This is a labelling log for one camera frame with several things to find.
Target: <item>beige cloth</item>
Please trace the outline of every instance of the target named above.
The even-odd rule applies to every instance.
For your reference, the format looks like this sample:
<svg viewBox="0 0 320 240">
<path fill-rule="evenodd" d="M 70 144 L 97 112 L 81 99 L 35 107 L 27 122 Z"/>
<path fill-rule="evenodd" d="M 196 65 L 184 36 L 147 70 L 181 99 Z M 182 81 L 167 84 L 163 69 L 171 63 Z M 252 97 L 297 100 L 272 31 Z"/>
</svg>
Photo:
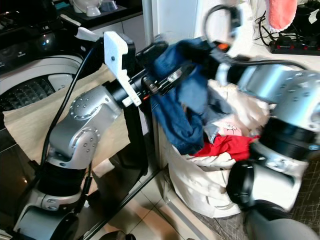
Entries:
<svg viewBox="0 0 320 240">
<path fill-rule="evenodd" d="M 80 79 L 71 94 L 61 118 L 68 113 L 72 101 L 80 94 L 99 86 L 106 81 L 114 80 L 114 75 L 103 64 L 95 73 Z M 20 109 L 5 111 L 4 124 L 17 144 L 31 159 L 40 163 L 43 144 L 49 126 L 55 117 L 68 87 L 38 102 L 22 107 Z M 121 114 L 104 132 L 97 146 L 92 167 L 94 168 L 103 160 L 112 157 L 118 151 L 130 143 L 124 114 Z"/>
</svg>

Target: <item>screw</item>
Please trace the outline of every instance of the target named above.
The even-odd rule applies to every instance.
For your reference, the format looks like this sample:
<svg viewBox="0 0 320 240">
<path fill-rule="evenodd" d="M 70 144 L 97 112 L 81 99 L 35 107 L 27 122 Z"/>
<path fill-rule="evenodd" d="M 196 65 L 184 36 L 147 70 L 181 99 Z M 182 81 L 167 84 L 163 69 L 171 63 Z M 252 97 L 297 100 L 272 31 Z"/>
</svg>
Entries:
<svg viewBox="0 0 320 240">
<path fill-rule="evenodd" d="M 310 145 L 309 150 L 310 151 L 317 151 L 317 150 L 319 150 L 319 145 Z"/>
</svg>

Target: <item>robotic arm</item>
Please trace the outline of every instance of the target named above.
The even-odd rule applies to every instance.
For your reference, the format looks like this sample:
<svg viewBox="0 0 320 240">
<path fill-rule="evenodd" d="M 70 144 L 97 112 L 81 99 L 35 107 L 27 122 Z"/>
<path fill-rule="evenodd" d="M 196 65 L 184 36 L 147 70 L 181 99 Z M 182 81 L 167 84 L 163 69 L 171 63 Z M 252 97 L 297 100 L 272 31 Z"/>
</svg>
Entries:
<svg viewBox="0 0 320 240">
<path fill-rule="evenodd" d="M 67 117 L 56 125 L 50 135 L 45 174 L 32 189 L 15 232 L 36 240 L 73 239 L 78 227 L 75 207 L 81 201 L 86 168 L 101 135 L 121 114 L 121 109 L 130 104 L 138 106 L 146 97 L 174 88 L 193 71 L 190 60 L 201 63 L 203 74 L 209 78 L 216 77 L 222 64 L 217 59 L 222 58 L 217 58 L 216 50 L 206 41 L 178 45 L 186 62 L 159 79 L 153 74 L 152 62 L 166 50 L 166 42 L 155 42 L 135 55 L 133 42 L 126 36 L 104 33 L 105 63 L 118 81 L 77 97 Z M 130 78 L 126 69 L 135 59 L 143 70 Z M 270 230 L 262 231 L 261 226 L 268 226 L 270 219 L 282 219 L 279 211 L 285 213 L 292 208 L 308 166 L 308 154 L 319 149 L 315 138 L 320 130 L 320 74 L 279 64 L 234 64 L 225 70 L 225 76 L 228 82 L 238 84 L 240 91 L 277 104 L 261 138 L 250 146 L 250 159 L 234 165 L 227 185 L 230 199 L 252 213 L 247 218 L 248 232 L 255 239 L 271 239 Z M 279 211 L 270 218 L 261 209 Z M 294 229 L 315 236 L 303 224 L 298 227 L 300 224 L 295 222 Z"/>
</svg>

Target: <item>white cloth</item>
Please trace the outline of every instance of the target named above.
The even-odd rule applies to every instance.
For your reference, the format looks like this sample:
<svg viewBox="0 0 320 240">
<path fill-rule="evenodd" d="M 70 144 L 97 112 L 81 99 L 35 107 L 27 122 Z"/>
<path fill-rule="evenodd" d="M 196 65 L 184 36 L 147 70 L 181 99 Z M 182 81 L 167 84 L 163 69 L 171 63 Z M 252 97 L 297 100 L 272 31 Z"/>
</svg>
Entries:
<svg viewBox="0 0 320 240">
<path fill-rule="evenodd" d="M 235 114 L 222 121 L 237 122 L 244 136 L 268 121 L 267 103 L 238 92 L 233 84 L 222 87 L 217 81 L 210 80 L 209 86 L 234 108 Z M 208 157 L 181 156 L 167 140 L 162 139 L 160 144 L 168 161 L 174 190 L 190 209 L 209 218 L 240 213 L 239 207 L 226 193 L 230 168 L 236 162 L 227 152 Z"/>
</svg>

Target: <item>denim fabric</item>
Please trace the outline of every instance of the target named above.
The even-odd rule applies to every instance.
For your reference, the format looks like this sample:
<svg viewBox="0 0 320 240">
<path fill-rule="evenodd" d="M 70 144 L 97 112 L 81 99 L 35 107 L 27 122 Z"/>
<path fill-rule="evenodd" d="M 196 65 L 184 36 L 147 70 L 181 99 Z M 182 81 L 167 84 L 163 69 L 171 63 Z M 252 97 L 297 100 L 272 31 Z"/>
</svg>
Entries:
<svg viewBox="0 0 320 240">
<path fill-rule="evenodd" d="M 185 40 L 201 43 L 200 38 Z M 171 45 L 154 63 L 154 72 L 165 78 L 186 59 L 176 45 Z M 187 79 L 164 96 L 151 97 L 152 113 L 161 124 L 168 140 L 180 154 L 195 154 L 204 146 L 204 131 L 213 142 L 218 127 L 212 123 L 232 113 L 231 107 L 214 90 L 208 89 L 208 79 L 201 75 L 202 67 L 196 65 Z"/>
</svg>

